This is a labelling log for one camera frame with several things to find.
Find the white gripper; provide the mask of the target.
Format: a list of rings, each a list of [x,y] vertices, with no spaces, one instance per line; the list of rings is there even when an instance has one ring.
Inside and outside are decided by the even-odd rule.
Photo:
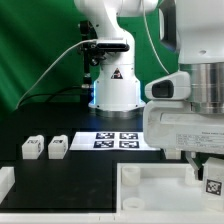
[[[195,179],[202,180],[196,152],[224,154],[224,115],[194,113],[186,101],[150,101],[143,111],[143,135],[150,147],[186,151]]]

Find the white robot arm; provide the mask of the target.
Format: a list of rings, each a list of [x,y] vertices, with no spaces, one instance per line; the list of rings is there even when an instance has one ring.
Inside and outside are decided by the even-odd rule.
[[[74,0],[97,38],[100,65],[89,107],[103,115],[143,110],[143,134],[155,148],[185,152],[201,180],[206,168],[194,152],[224,154],[224,0]],[[178,70],[145,86],[135,76],[135,41],[119,17],[159,12],[160,39],[179,54]]]

